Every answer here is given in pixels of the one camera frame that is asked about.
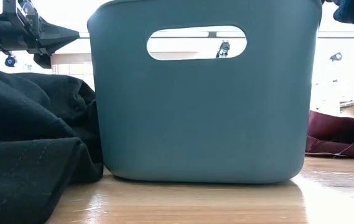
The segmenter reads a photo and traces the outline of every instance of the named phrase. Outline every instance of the wooden table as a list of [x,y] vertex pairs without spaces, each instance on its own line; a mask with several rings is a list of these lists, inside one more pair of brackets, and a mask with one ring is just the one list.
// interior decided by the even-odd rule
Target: wooden table
[[144,184],[107,173],[64,193],[48,224],[354,224],[354,160],[308,157],[272,186]]

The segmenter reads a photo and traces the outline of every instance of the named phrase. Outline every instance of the red cloth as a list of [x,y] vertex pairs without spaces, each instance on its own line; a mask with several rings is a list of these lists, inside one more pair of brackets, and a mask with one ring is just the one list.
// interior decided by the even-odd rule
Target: red cloth
[[354,118],[339,118],[311,111],[305,151],[311,156],[354,159]]

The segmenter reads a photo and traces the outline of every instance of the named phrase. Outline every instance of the teal plastic bin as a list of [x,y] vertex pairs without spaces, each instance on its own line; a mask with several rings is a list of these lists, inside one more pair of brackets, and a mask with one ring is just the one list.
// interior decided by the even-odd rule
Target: teal plastic bin
[[[106,167],[133,180],[266,184],[304,163],[320,0],[119,0],[88,30]],[[163,29],[236,26],[234,58],[156,60]]]

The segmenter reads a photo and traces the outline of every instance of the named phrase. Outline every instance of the black fabric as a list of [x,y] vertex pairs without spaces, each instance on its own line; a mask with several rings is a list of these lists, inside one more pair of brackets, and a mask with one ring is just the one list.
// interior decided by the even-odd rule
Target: black fabric
[[324,1],[338,5],[338,9],[333,13],[336,21],[354,24],[354,0],[322,0]]
[[95,92],[64,75],[0,72],[0,223],[45,223],[68,184],[103,173]]

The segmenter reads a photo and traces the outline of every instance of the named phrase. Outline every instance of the thread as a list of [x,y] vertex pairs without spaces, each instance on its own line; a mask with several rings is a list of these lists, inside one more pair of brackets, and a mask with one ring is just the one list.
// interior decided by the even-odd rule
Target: thread
[[346,155],[342,155],[343,152],[347,151],[349,148],[351,148],[354,145],[354,142],[350,144],[348,147],[346,147],[344,150],[342,150],[339,153],[329,153],[329,152],[306,152],[305,154],[308,156],[333,156],[333,159],[338,157],[348,157]]

